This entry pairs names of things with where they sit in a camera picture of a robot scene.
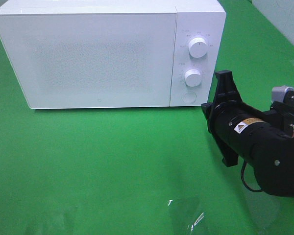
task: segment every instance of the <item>microwave control panel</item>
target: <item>microwave control panel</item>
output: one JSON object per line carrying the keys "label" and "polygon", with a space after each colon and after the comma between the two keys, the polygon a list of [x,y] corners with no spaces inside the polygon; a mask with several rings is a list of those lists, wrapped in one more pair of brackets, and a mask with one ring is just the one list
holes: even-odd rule
{"label": "microwave control panel", "polygon": [[170,106],[207,102],[225,12],[177,13]]}

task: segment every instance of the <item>yellow warning sticker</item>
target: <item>yellow warning sticker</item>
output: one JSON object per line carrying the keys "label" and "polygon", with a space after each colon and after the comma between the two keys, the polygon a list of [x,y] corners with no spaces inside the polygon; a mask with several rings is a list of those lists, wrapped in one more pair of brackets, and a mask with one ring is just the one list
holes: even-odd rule
{"label": "yellow warning sticker", "polygon": [[245,119],[244,121],[241,121],[239,124],[236,125],[236,127],[234,127],[234,130],[237,133],[242,133],[243,130],[245,130],[245,128],[247,128],[249,125],[256,123],[256,122],[264,122],[259,118],[256,117],[251,117],[248,119]]}

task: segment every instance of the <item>microwave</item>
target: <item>microwave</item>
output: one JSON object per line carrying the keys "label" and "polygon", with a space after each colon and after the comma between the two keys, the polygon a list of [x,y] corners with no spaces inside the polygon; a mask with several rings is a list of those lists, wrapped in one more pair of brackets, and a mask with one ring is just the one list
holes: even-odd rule
{"label": "microwave", "polygon": [[32,109],[207,102],[217,0],[8,0],[0,39]]}

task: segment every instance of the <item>green tabletop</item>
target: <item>green tabletop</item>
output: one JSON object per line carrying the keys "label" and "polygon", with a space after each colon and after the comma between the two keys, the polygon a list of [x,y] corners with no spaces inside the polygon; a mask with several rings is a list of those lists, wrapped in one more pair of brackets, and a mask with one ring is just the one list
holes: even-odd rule
{"label": "green tabletop", "polygon": [[[216,70],[267,110],[294,47],[249,1],[221,4]],[[294,198],[221,159],[200,107],[29,109],[0,42],[0,235],[294,234]]]}

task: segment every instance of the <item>microwave door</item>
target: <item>microwave door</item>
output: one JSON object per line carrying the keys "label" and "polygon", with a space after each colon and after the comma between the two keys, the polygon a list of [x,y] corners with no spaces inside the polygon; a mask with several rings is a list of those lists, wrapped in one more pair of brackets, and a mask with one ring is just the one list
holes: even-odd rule
{"label": "microwave door", "polygon": [[174,13],[2,15],[0,37],[30,108],[169,106],[175,23]]}

